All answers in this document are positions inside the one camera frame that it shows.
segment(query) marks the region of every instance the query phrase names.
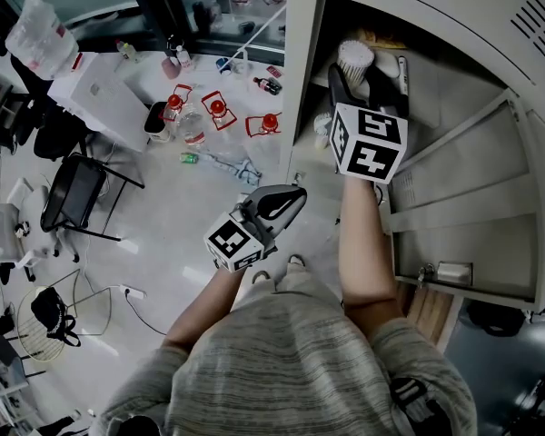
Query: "power strip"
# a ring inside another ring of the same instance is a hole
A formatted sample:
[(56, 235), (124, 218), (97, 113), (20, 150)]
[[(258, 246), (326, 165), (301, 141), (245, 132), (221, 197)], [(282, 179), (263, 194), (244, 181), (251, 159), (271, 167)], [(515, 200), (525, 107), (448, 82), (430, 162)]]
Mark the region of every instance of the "power strip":
[(131, 286), (126, 286), (125, 284), (119, 285), (119, 291), (121, 291), (123, 295), (125, 295), (125, 292), (129, 291), (127, 295), (135, 299), (143, 300), (145, 299), (145, 297), (147, 297), (147, 294), (145, 293), (145, 291), (141, 291)]

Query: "black chair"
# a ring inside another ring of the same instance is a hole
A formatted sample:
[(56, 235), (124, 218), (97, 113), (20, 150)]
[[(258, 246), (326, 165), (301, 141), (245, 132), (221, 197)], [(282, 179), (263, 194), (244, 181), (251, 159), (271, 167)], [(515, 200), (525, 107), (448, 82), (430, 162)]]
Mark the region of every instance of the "black chair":
[[(89, 216), (107, 178), (107, 173), (123, 179), (124, 182), (107, 216), (103, 230), (100, 233), (93, 233), (85, 228), (89, 224)], [(43, 231), (49, 232), (62, 226), (65, 229), (110, 241), (121, 241), (120, 238), (105, 235), (104, 232), (127, 183), (141, 189), (145, 188), (143, 184), (115, 172), (94, 158), (81, 154), (69, 155), (63, 159), (61, 167), (56, 172), (51, 192), (43, 209), (40, 220)]]
[[(0, 44), (0, 55), (7, 54), (4, 43)], [(12, 131), (16, 142), (24, 145), (36, 128), (35, 155), (47, 160), (66, 157), (79, 144), (86, 155), (86, 136), (93, 131), (83, 120), (66, 112), (48, 96), (53, 81), (45, 81), (24, 66), (14, 55), (10, 63), (28, 90), (23, 95), (23, 104), (15, 115)]]

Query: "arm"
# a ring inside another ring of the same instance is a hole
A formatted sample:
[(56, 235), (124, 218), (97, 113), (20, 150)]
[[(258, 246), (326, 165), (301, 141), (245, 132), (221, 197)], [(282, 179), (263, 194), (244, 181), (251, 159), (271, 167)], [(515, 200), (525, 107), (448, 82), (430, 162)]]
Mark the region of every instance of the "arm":
[(172, 325), (162, 347), (129, 378), (99, 415), (92, 435), (105, 435), (117, 429), (134, 413), (163, 424), (172, 395), (173, 374), (185, 363), (190, 350), (202, 334), (232, 309), (245, 270), (216, 272), (200, 295)]
[(349, 176), (343, 188), (339, 274), (345, 314), (366, 337), (403, 316), (372, 186)]
[(230, 313), (245, 272), (246, 269), (230, 273), (220, 268), (172, 325), (162, 347), (189, 352), (204, 332)]
[(427, 389), (427, 399), (439, 403), (449, 417), (452, 434), (476, 434), (476, 410), (464, 380), (403, 319), (396, 300), (391, 250), (384, 241), (370, 183), (351, 177), (346, 180), (339, 246), (345, 314), (370, 340), (391, 380), (413, 378), (421, 382)]

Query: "fiducial marker cube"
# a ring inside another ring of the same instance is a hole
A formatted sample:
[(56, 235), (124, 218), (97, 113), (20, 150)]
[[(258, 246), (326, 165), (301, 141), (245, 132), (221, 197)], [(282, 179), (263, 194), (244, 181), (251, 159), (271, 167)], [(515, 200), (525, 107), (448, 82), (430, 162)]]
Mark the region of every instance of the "fiducial marker cube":
[(408, 122), (367, 108), (337, 104), (329, 142), (341, 174), (389, 183), (408, 145)]
[(229, 272), (261, 260), (264, 246), (228, 213), (223, 213), (203, 237), (206, 248)]

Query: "red bottle cap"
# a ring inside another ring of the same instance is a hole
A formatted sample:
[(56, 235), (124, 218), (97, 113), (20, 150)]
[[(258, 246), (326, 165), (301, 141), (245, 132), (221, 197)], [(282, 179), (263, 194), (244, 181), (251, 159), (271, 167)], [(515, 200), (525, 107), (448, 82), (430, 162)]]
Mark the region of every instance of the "red bottle cap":
[(210, 109), (212, 110), (212, 113), (214, 114), (222, 114), (226, 111), (226, 107), (224, 106), (224, 103), (220, 100), (214, 100), (212, 104), (210, 105)]
[(167, 104), (170, 105), (170, 108), (178, 108), (182, 104), (182, 99), (180, 95), (172, 94), (168, 97)]
[(279, 127), (279, 122), (276, 119), (276, 114), (266, 114), (263, 118), (263, 129), (269, 133), (276, 131)]

